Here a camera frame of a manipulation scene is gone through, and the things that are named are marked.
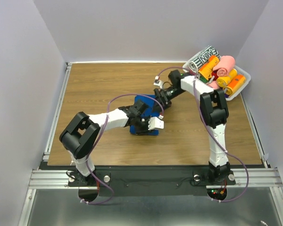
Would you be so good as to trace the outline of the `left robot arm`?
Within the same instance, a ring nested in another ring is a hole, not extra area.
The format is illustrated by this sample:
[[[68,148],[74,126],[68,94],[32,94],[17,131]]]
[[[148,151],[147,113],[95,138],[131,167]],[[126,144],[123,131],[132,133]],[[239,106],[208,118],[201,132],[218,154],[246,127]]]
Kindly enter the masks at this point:
[[[78,112],[59,136],[64,148],[75,163],[79,180],[86,186],[95,182],[95,166],[90,154],[104,131],[134,126],[142,132],[148,130],[149,117],[142,118],[149,106],[141,100],[107,113],[87,115]]]

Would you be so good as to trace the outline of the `blue towel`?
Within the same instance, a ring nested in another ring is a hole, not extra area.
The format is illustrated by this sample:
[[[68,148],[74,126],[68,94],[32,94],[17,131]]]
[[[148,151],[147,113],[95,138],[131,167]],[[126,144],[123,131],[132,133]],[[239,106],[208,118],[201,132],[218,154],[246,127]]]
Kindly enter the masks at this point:
[[[154,95],[147,95],[147,96],[151,98],[147,98],[144,96],[135,96],[134,98],[134,104],[143,102],[144,104],[147,105],[147,108],[141,114],[141,118],[146,120],[146,119],[150,119],[150,117],[159,117],[161,115],[161,108],[154,100],[152,100],[152,98],[155,98],[155,96]],[[149,130],[148,132],[146,131],[142,132],[142,130],[138,128],[138,126],[134,126],[134,125],[130,126],[129,131],[132,135],[139,135],[139,136],[142,136],[142,135],[158,136],[159,135],[158,129],[152,129],[152,130]]]

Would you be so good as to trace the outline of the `pink towel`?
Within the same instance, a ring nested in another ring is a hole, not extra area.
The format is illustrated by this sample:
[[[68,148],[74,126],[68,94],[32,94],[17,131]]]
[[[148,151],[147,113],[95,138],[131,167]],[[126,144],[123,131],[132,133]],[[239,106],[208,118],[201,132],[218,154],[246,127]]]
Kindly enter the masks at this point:
[[[235,66],[235,59],[233,56],[222,56],[214,66],[213,71],[216,71],[218,77],[225,77]]]

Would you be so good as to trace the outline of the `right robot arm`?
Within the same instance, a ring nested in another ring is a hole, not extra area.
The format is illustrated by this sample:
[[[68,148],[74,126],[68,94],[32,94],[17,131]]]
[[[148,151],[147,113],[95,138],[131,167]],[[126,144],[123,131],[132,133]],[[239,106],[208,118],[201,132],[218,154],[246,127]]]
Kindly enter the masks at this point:
[[[192,94],[207,132],[209,134],[210,156],[208,162],[208,180],[218,184],[230,173],[230,163],[225,147],[225,127],[229,111],[222,89],[213,89],[203,83],[197,75],[171,71],[168,75],[170,86],[164,88],[159,76],[155,77],[154,95],[158,101],[153,109],[164,109],[171,106],[171,100],[184,92]]]

